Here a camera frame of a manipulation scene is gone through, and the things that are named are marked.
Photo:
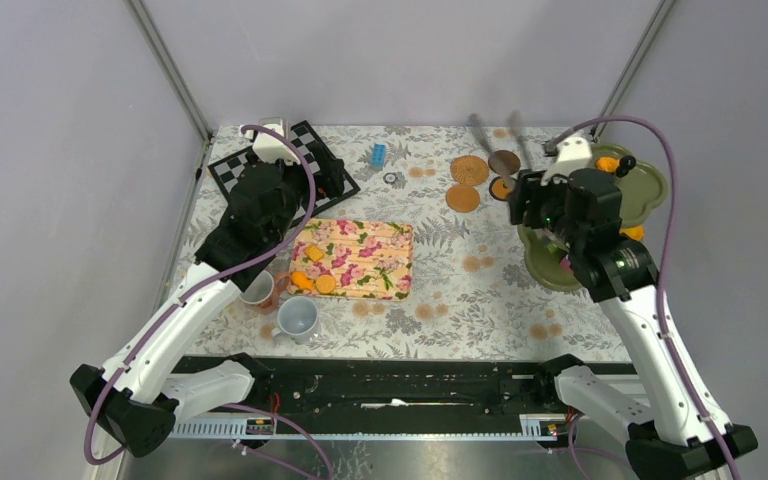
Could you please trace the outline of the round brown cookie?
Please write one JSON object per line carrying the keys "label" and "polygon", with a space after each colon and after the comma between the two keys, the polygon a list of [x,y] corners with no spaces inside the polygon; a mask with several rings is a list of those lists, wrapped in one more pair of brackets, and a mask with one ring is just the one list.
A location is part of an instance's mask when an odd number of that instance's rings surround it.
{"label": "round brown cookie", "polygon": [[333,295],[338,287],[339,282],[333,275],[320,275],[314,280],[314,291],[317,295]]}

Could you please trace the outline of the square orange cracker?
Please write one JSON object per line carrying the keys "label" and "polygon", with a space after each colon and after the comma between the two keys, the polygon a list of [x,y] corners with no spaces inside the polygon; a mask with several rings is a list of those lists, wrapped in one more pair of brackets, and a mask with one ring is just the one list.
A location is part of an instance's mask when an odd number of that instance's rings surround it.
{"label": "square orange cracker", "polygon": [[306,257],[314,263],[320,262],[325,257],[325,253],[316,245],[306,247],[304,253]]}

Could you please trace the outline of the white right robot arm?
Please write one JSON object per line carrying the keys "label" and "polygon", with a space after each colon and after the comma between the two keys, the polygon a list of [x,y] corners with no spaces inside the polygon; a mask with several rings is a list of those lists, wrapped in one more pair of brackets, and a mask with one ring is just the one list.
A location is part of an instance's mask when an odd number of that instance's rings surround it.
{"label": "white right robot arm", "polygon": [[696,370],[674,326],[646,247],[621,230],[622,194],[607,172],[521,172],[507,203],[511,222],[547,235],[608,317],[628,352],[647,403],[640,404],[564,355],[542,365],[533,386],[543,410],[572,408],[622,443],[641,479],[691,479],[733,468],[758,446],[732,422]]}

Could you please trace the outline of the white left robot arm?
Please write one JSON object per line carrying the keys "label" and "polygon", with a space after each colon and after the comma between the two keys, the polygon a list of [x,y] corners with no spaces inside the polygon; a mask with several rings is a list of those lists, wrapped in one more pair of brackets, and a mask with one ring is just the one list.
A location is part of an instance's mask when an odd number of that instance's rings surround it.
{"label": "white left robot arm", "polygon": [[316,172],[292,161],[246,166],[219,226],[201,246],[171,297],[102,366],[83,364],[69,383],[89,420],[84,455],[102,465],[124,451],[143,457],[174,426],[227,404],[256,411],[270,385],[243,363],[176,377],[173,370],[205,327],[290,246],[313,214]]}

